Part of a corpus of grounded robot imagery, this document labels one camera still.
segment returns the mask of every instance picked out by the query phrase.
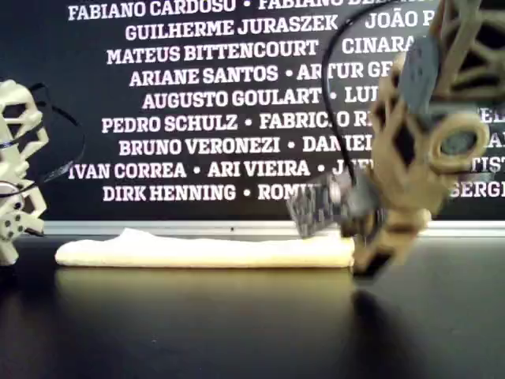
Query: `gray plastic part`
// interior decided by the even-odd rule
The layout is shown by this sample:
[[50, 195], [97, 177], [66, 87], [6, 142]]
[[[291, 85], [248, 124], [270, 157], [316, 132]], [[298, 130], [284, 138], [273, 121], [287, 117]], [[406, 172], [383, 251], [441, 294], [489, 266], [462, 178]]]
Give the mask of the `gray plastic part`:
[[349, 191], [344, 203], [349, 212], [349, 215], [344, 216], [358, 219], [380, 208], [380, 197], [376, 187], [363, 171], [356, 170], [356, 185]]
[[428, 108], [417, 115], [421, 128], [429, 133], [435, 130], [436, 124], [449, 114], [479, 113], [479, 108], [472, 103], [431, 103]]
[[346, 192], [347, 182], [350, 180], [343, 175], [326, 173], [300, 188], [286, 202], [300, 237], [309, 238], [340, 220], [339, 200]]
[[428, 109], [439, 75], [439, 45], [431, 36], [418, 37], [406, 54], [398, 89], [412, 113]]
[[[299, 238], [293, 221], [46, 221], [44, 234], [48, 239], [104, 239], [121, 234], [126, 228], [154, 235], [179, 238], [226, 238], [231, 240], [264, 241]], [[321, 231], [319, 235], [335, 235], [339, 226]], [[430, 221], [423, 237], [505, 237], [505, 221]], [[23, 236], [27, 242], [40, 243], [40, 238]]]

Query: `black backdrop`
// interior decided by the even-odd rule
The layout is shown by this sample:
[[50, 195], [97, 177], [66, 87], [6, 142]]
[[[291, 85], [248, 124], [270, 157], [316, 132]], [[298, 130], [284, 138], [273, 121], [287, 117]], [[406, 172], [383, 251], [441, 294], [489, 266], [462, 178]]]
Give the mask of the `black backdrop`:
[[[64, 178], [43, 187], [43, 193], [49, 204], [46, 220], [286, 220], [287, 213], [284, 201], [259, 200], [258, 185], [272, 183], [302, 183], [309, 177], [248, 177], [241, 166], [241, 176], [233, 178], [209, 178], [208, 169], [212, 162], [245, 161], [245, 160], [295, 160], [304, 159], [311, 176], [319, 174], [319, 165], [325, 168], [337, 167], [341, 160], [336, 152], [303, 152], [303, 137], [312, 136], [329, 138], [328, 128], [312, 129], [261, 129], [260, 113], [283, 112], [317, 112], [323, 110], [321, 96], [316, 103], [291, 103], [289, 105], [267, 105], [256, 107], [194, 107], [165, 108], [158, 110], [142, 109], [145, 96], [149, 93], [175, 93], [195, 91], [225, 91], [230, 97], [235, 91], [278, 89], [281, 96], [288, 88], [318, 88], [318, 79], [298, 80], [303, 65], [320, 63], [322, 51], [332, 31], [322, 32], [280, 32], [262, 35], [248, 34], [233, 36], [208, 36], [197, 38], [152, 39], [130, 41], [125, 38], [125, 30], [129, 25], [170, 24], [193, 21], [230, 20], [240, 25], [244, 19], [271, 17], [279, 22], [282, 18], [333, 15], [337, 14], [337, 22], [342, 23], [346, 16], [367, 1], [345, 0], [340, 6], [292, 7], [287, 9], [259, 9], [260, 1], [237, 0], [236, 10], [223, 13], [194, 13], [182, 15], [167, 15], [164, 17], [134, 17], [120, 19], [102, 19], [90, 21], [69, 21], [68, 6], [98, 4], [98, 2], [71, 2], [70, 0], [52, 0], [40, 2], [27, 0], [24, 2], [4, 0], [0, 15], [0, 30], [2, 45], [2, 64], [0, 70], [4, 77], [12, 78], [22, 84], [45, 82], [51, 92], [53, 101], [67, 110], [86, 129], [88, 134], [88, 150], [84, 158], [85, 164], [109, 163], [111, 166], [109, 178], [90, 178], [86, 180]], [[289, 5], [289, 1], [279, 1]], [[376, 85], [378, 78], [371, 77], [375, 72], [369, 69], [378, 67], [380, 62], [388, 62], [397, 54], [391, 51], [395, 41], [407, 41], [408, 36], [422, 35], [427, 29], [427, 22], [437, 1], [410, 1], [401, 4], [402, 14], [409, 13], [406, 22], [409, 27], [401, 24], [381, 24], [378, 28], [367, 28], [364, 22], [357, 24], [345, 36], [346, 45], [341, 45], [335, 52], [334, 62], [355, 62], [362, 64], [362, 77], [340, 77], [334, 81], [337, 93], [337, 110], [342, 117], [349, 115], [349, 126], [342, 132], [347, 135], [370, 135], [369, 126], [354, 126], [359, 123], [355, 111], [368, 110], [369, 103], [352, 103], [351, 95], [357, 94], [357, 86]], [[383, 8], [381, 12], [395, 14], [393, 7]], [[315, 41], [312, 46], [305, 42], [306, 52], [310, 47], [315, 55], [289, 56], [277, 58], [236, 58], [213, 59], [205, 61], [185, 61], [188, 55], [182, 54], [178, 62], [116, 64], [107, 65], [107, 50], [132, 49], [138, 47], [180, 47], [184, 53], [185, 46], [215, 43], [250, 43], [271, 41]], [[377, 52], [369, 54], [357, 51], [359, 43], [370, 47], [377, 42]], [[274, 66], [279, 78], [276, 81], [241, 82], [206, 84], [202, 82], [203, 69], [217, 70], [227, 66]], [[151, 87], [130, 87], [129, 82], [134, 71], [166, 70], [166, 69], [200, 69], [199, 84], [167, 85]], [[286, 75], [287, 70], [293, 71], [293, 76]], [[238, 116], [236, 130], [167, 132], [163, 129], [158, 133], [102, 133], [103, 118], [135, 118], [139, 116], [158, 116], [163, 119], [167, 115], [180, 114], [236, 114]], [[245, 120], [250, 119], [252, 125], [247, 126]], [[78, 149], [78, 135], [72, 126], [64, 122], [55, 122], [47, 126], [50, 144], [32, 158], [31, 176], [37, 175], [64, 162], [67, 157], [75, 154]], [[184, 140], [191, 138], [225, 137], [279, 137], [277, 153], [260, 154], [190, 154], [184, 145]], [[154, 140], [178, 139], [183, 151], [179, 155], [164, 156], [120, 156], [119, 141], [121, 140]], [[495, 135], [495, 146], [503, 142], [501, 132]], [[367, 158], [369, 152], [352, 152], [353, 158]], [[490, 148], [489, 155], [499, 156], [499, 147]], [[161, 163], [182, 162], [187, 173], [186, 178], [158, 179], [123, 179], [114, 177], [116, 163]], [[193, 172], [194, 167], [200, 167], [200, 173]], [[465, 192], [449, 204], [441, 220], [497, 220], [501, 216], [496, 211], [500, 206], [503, 190], [501, 175], [498, 174], [494, 183], [487, 187], [488, 198], [471, 197], [472, 190]], [[104, 186], [180, 186], [197, 184], [233, 185], [236, 188], [236, 199], [233, 201], [104, 201]], [[248, 196], [244, 190], [250, 190]]]

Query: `robotic limb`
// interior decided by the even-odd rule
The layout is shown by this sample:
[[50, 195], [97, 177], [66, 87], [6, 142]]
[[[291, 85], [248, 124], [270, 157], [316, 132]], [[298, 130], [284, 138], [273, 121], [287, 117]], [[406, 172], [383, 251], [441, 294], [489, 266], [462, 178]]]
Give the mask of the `robotic limb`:
[[47, 206], [38, 187], [26, 180], [28, 158], [44, 147], [49, 138], [42, 122], [42, 112], [30, 91], [14, 82], [0, 83], [0, 141], [16, 140], [37, 128], [34, 141], [23, 148], [12, 145], [0, 149], [0, 266], [14, 265], [17, 251], [14, 241], [28, 232], [43, 233], [40, 216]]
[[441, 0], [429, 34], [379, 83], [373, 165], [326, 174], [288, 201], [301, 237], [338, 223], [354, 238], [359, 277], [404, 257], [485, 153], [490, 133], [478, 107], [505, 99], [504, 38], [503, 2]]

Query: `hole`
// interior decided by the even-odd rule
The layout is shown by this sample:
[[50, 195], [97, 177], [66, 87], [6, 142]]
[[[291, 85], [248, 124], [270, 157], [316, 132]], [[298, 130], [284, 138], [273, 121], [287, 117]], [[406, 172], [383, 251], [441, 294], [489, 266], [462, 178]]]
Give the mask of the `hole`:
[[476, 77], [472, 81], [456, 84], [452, 86], [455, 91], [463, 91], [465, 89], [479, 88], [479, 87], [497, 87], [499, 85], [498, 77]]
[[353, 272], [353, 276], [357, 279], [371, 279], [376, 276], [384, 267], [386, 267], [388, 261], [393, 256], [393, 250], [382, 250], [378, 249], [376, 254], [373, 256], [372, 260], [368, 264], [366, 270], [362, 272]]
[[414, 139], [408, 130], [407, 125], [402, 124], [400, 126], [400, 130], [398, 131], [398, 134], [396, 134], [394, 143], [396, 150], [402, 157], [405, 166], [410, 166], [415, 157]]
[[460, 67], [460, 70], [474, 69], [475, 67], [486, 66], [486, 61], [475, 54], [473, 51], [469, 51], [466, 55], [465, 61]]
[[10, 133], [15, 137], [17, 135], [17, 132], [19, 132], [19, 129], [23, 124], [7, 124], [7, 127], [9, 128]]
[[474, 132], [456, 132], [442, 142], [440, 151], [448, 156], [460, 156], [472, 151], [476, 143], [477, 135]]
[[452, 44], [455, 42], [456, 40], [456, 36], [458, 35], [458, 29], [456, 28], [455, 30], [453, 30], [452, 32], [450, 32], [449, 34], [447, 34], [447, 37], [445, 39], [445, 46], [447, 49], [450, 49]]
[[35, 211], [35, 205], [33, 204], [32, 198], [31, 197], [26, 197], [24, 199], [23, 212], [31, 214], [34, 211]]
[[395, 109], [396, 104], [398, 104], [398, 97], [397, 96], [393, 96], [391, 98], [391, 112]]
[[24, 113], [24, 111], [26, 111], [26, 105], [14, 104], [5, 107], [2, 114], [4, 118], [19, 118]]
[[412, 225], [391, 225], [387, 228], [387, 231], [395, 234], [411, 235], [417, 233], [417, 229]]
[[36, 136], [36, 134], [29, 134], [25, 135], [24, 138], [21, 138], [21, 141], [17, 143], [17, 149], [20, 152], [23, 152], [24, 148], [26, 148], [26, 145], [31, 143], [31, 142], [37, 142], [39, 138]]
[[458, 10], [452, 1], [447, 2], [447, 17], [449, 21], [453, 21], [458, 18]]
[[380, 128], [384, 129], [386, 125], [386, 106], [383, 103], [377, 107], [375, 115], [380, 120]]
[[482, 24], [481, 30], [477, 34], [477, 41], [493, 50], [505, 47], [505, 35], [490, 25]]
[[395, 88], [398, 88], [398, 86], [400, 85], [400, 74], [393, 73], [393, 77], [391, 78], [391, 81], [393, 82], [393, 86]]

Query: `white cloth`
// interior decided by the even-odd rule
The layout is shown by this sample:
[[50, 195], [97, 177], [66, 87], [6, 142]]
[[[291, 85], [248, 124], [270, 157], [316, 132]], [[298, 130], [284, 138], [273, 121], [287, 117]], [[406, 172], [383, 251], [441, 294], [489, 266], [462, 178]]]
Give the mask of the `white cloth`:
[[106, 241], [80, 240], [61, 246], [65, 266], [172, 268], [348, 267], [354, 244], [338, 235], [306, 240], [245, 242], [168, 238], [125, 229]]

